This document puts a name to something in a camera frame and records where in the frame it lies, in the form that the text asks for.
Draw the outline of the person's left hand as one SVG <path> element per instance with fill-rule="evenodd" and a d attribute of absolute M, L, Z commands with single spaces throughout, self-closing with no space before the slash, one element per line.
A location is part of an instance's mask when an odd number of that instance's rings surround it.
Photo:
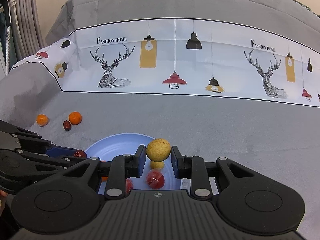
<path fill-rule="evenodd" d="M 0 215 L 2 214 L 4 208 L 5 208 L 5 205 L 6 205 L 6 201 L 7 201 L 7 196 L 8 194 L 4 191 L 0 191 Z"/>

